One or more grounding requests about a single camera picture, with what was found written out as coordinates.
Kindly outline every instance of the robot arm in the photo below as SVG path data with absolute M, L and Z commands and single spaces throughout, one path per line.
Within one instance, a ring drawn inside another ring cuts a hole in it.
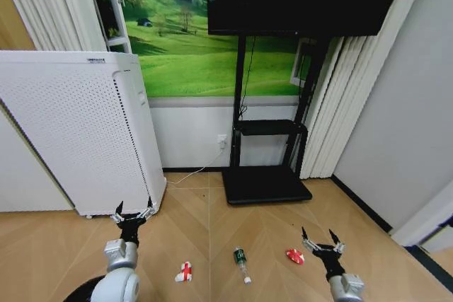
M 148 207 L 138 214 L 121 214 L 122 202 L 111 218 L 121 229 L 117 240 L 109 240 L 104 248 L 108 259 L 106 276 L 91 294 L 93 302 L 135 302 L 139 291 L 139 277 L 135 274 L 139 247 L 138 230 L 154 213 L 151 199 Z
M 357 275 L 345 273 L 338 261 L 345 250 L 345 245 L 332 230 L 329 229 L 329 233 L 335 245 L 316 244 L 308 238 L 305 229 L 302 228 L 302 244 L 323 261 L 335 302 L 362 302 L 360 294 L 365 285 Z

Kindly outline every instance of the red and white toy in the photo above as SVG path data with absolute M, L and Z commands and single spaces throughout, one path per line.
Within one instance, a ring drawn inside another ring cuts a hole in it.
M 298 249 L 286 250 L 286 256 L 288 256 L 291 261 L 297 263 L 298 265 L 302 265 L 305 262 L 303 254 L 298 251 Z
M 190 262 L 184 262 L 181 265 L 181 272 L 175 277 L 176 282 L 192 281 L 192 265 Z

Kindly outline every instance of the electrical outlet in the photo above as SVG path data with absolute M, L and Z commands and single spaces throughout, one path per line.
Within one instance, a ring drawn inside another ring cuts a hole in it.
M 219 144 L 220 149 L 225 149 L 225 146 L 227 145 L 227 136 L 225 134 L 218 134 L 217 143 Z

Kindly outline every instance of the wooden floor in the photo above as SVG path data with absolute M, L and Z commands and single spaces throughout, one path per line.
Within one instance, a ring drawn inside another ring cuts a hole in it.
M 167 174 L 176 181 L 182 174 Z M 370 301 L 453 301 L 453 296 L 372 222 L 330 180 L 309 180 L 307 203 L 227 205 L 219 173 L 198 173 L 170 185 L 161 211 L 139 232 L 140 301 L 331 301 L 320 259 L 301 246 L 300 228 L 329 242 L 332 228 L 347 245 L 342 263 L 359 274 Z M 62 301 L 105 271 L 105 242 L 119 236 L 107 218 L 75 212 L 0 214 L 2 301 Z M 253 283 L 234 264 L 240 245 Z M 298 248 L 306 262 L 285 256 Z M 193 280 L 175 283 L 190 260 Z
M 453 276 L 453 248 L 433 252 L 430 256 L 446 272 Z

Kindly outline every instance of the tv stand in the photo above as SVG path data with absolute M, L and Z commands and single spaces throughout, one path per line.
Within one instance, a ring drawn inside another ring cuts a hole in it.
M 230 204 L 255 204 L 290 202 L 311 199 L 311 193 L 300 180 L 300 171 L 308 131 L 302 119 L 313 94 L 319 72 L 327 53 L 329 39 L 318 38 L 314 47 L 307 49 L 311 64 L 304 89 L 299 98 L 293 120 L 239 120 L 243 80 L 243 64 L 246 56 L 246 34 L 239 35 L 234 87 L 233 128 L 231 134 L 230 165 L 222 171 L 226 200 Z M 281 165 L 240 166 L 241 136 L 288 135 L 285 155 Z M 297 136 L 300 135 L 296 167 L 291 169 L 291 158 Z

